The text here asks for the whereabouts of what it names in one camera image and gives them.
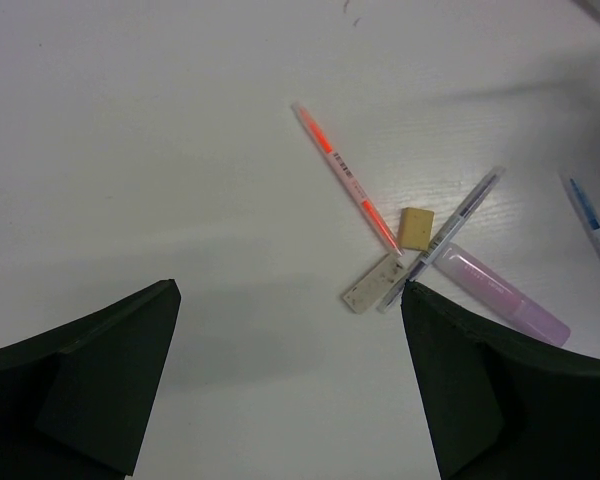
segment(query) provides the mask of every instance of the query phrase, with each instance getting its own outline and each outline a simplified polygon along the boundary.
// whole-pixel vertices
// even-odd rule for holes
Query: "pen cap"
[[[520,332],[557,347],[571,335],[564,323],[459,246],[450,243],[434,265]]]

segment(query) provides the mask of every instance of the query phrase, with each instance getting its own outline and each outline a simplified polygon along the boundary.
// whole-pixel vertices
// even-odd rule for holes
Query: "orange pen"
[[[291,105],[291,109],[298,117],[300,124],[304,127],[306,132],[315,143],[318,150],[327,161],[331,169],[335,172],[335,174],[340,179],[340,182],[344,186],[344,188],[349,192],[351,198],[356,202],[358,208],[364,215],[364,218],[367,219],[367,222],[371,225],[373,230],[376,232],[380,240],[384,246],[389,250],[390,253],[396,254],[398,256],[402,255],[402,249],[398,246],[398,241],[396,237],[391,232],[391,229],[387,226],[385,221],[382,219],[382,216],[373,205],[365,191],[360,186],[360,183],[356,180],[349,170],[349,167],[344,163],[342,157],[338,152],[334,150],[327,140],[327,137],[322,132],[316,121],[309,115],[309,112],[306,108],[302,107],[298,102],[295,102]]]

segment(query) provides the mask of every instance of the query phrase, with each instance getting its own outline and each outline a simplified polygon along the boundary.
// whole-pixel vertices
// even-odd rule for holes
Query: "small yellow sponge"
[[[398,231],[398,243],[402,248],[425,251],[431,240],[433,212],[420,208],[402,210],[402,221]]]

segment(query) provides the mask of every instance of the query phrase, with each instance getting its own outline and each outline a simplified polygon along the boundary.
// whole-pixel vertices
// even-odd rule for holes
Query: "yellow cube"
[[[433,212],[420,208],[402,210],[398,243],[402,248],[425,251],[431,240]]]

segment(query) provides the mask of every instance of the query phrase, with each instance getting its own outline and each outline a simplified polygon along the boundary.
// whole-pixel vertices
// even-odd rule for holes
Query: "tabletop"
[[[556,176],[600,211],[600,26],[574,3],[1,2],[0,347],[182,292],[134,478],[439,478],[399,311],[339,299],[382,245],[294,100],[392,228],[507,167],[457,242],[600,358],[600,263]]]

